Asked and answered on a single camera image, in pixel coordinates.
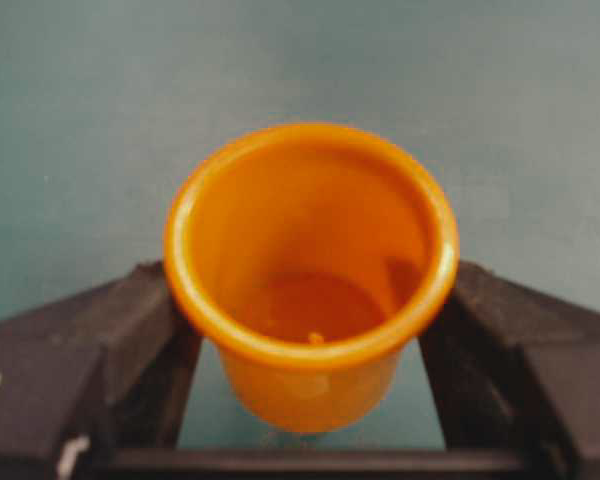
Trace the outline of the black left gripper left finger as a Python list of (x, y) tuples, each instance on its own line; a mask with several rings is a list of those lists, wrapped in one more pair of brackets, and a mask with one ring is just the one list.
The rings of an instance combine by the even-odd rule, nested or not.
[(157, 261), (0, 321), (0, 479), (174, 446), (199, 346)]

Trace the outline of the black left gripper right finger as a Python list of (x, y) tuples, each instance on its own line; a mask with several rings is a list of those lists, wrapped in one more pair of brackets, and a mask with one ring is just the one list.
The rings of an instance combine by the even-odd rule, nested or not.
[(419, 343), (448, 447), (600, 479), (600, 312), (463, 261)]

